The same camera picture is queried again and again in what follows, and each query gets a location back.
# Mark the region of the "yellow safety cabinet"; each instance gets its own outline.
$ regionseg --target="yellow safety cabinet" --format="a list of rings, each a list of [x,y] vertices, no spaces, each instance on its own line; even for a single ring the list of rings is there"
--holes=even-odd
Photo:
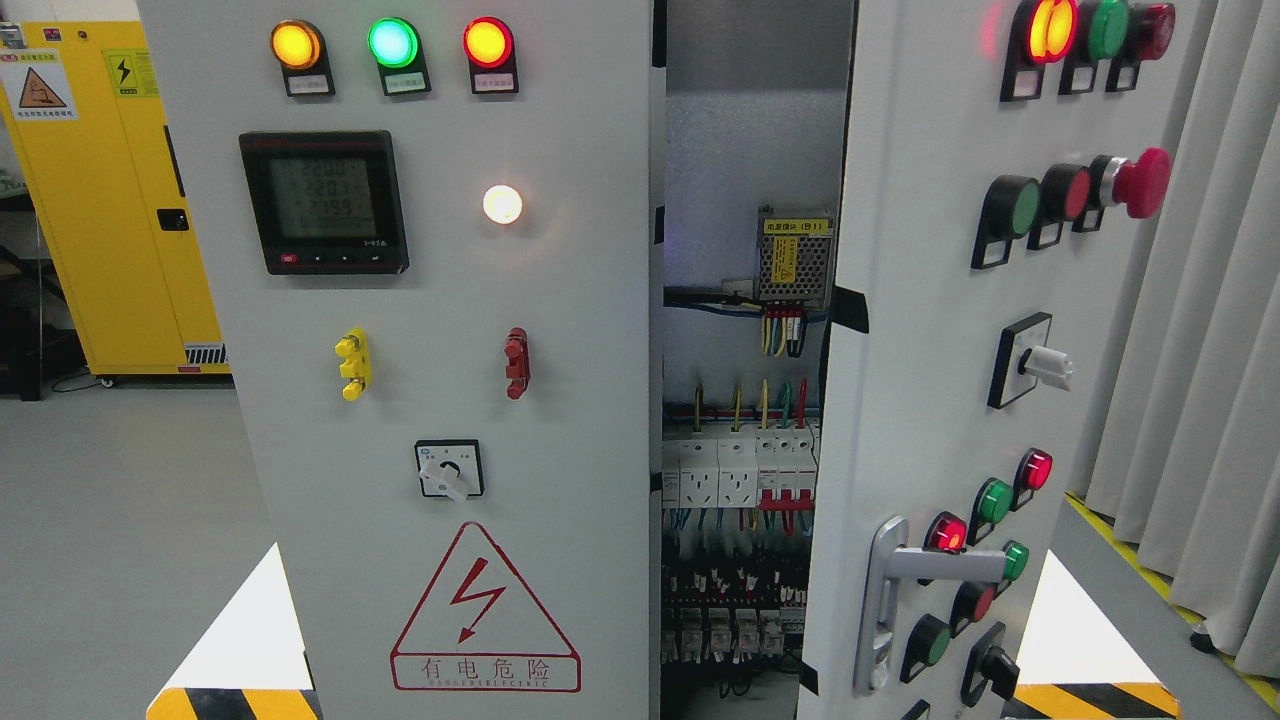
[[[90,370],[230,372],[142,26],[20,28],[4,119]]]

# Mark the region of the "red lightning bolt symbol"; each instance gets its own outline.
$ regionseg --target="red lightning bolt symbol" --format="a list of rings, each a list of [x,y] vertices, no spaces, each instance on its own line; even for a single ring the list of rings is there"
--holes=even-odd
[[[477,597],[489,598],[489,602],[486,602],[485,606],[480,610],[480,615],[476,615],[476,619],[471,621],[471,626],[462,628],[462,632],[458,633],[458,644],[462,644],[467,638],[476,634],[476,632],[472,628],[475,628],[476,624],[480,623],[480,619],[484,618],[485,612],[489,612],[489,609],[493,607],[493,603],[498,602],[498,598],[502,597],[502,593],[506,592],[507,589],[507,585],[502,585],[500,588],[494,588],[492,591],[466,594],[467,588],[471,587],[471,583],[476,582],[476,578],[480,577],[480,573],[484,571],[486,565],[489,565],[488,560],[485,560],[484,557],[477,557],[475,565],[471,566],[471,571],[467,573],[467,579],[462,580],[462,584],[458,587],[458,592],[453,593],[453,600],[449,601],[449,605],[457,605],[460,602],[467,602]]]

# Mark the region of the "red warning triangle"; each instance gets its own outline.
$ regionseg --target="red warning triangle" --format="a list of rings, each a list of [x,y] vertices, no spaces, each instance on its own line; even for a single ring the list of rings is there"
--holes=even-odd
[[[479,523],[458,528],[392,648],[402,691],[568,692],[582,662]]]
[[[65,108],[67,102],[54,92],[45,78],[36,73],[36,68],[27,68],[27,79],[22,85],[22,99],[19,108]]]

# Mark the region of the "electrical hazard warning sign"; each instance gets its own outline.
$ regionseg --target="electrical hazard warning sign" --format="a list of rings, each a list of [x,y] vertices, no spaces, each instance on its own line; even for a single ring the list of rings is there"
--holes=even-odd
[[[479,523],[458,529],[392,650],[401,691],[576,693],[582,661]]]
[[[151,53],[141,50],[104,50],[106,72],[111,87],[120,97],[160,97],[156,70],[151,65]]]
[[[17,120],[74,120],[76,100],[56,50],[0,53],[0,82]]]

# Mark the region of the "white curtain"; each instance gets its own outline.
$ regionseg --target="white curtain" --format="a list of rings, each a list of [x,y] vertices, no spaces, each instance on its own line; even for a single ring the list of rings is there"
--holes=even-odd
[[[1087,505],[1280,678],[1280,0],[1220,3]]]

